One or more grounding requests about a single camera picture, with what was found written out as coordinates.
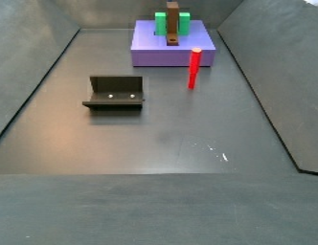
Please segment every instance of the red stick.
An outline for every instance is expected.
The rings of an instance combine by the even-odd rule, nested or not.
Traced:
[[[190,80],[188,80],[188,89],[195,88],[195,80],[199,72],[200,61],[202,61],[203,51],[200,48],[194,48],[191,52],[190,59]]]

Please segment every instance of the brown block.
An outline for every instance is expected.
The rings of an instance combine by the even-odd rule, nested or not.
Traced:
[[[179,36],[175,33],[167,34],[167,46],[179,46]]]
[[[167,2],[167,33],[179,32],[180,7],[178,2]]]

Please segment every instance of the green block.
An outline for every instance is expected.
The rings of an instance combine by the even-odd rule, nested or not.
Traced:
[[[190,12],[180,12],[180,21],[179,21],[179,34],[180,35],[190,34],[190,21],[191,21]]]
[[[156,12],[156,35],[167,35],[166,12]]]

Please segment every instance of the red cylinder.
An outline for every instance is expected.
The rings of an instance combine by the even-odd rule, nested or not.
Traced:
[[[200,62],[202,62],[203,50],[200,48],[194,48],[190,58],[190,80],[188,89],[195,88],[196,74],[199,72]]]

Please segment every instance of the purple block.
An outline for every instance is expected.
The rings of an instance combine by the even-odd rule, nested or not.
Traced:
[[[167,46],[166,36],[155,35],[156,21],[138,20],[132,42],[134,66],[190,66],[192,48],[203,50],[200,66],[213,66],[217,46],[202,20],[191,20],[190,35],[180,35],[180,46]]]

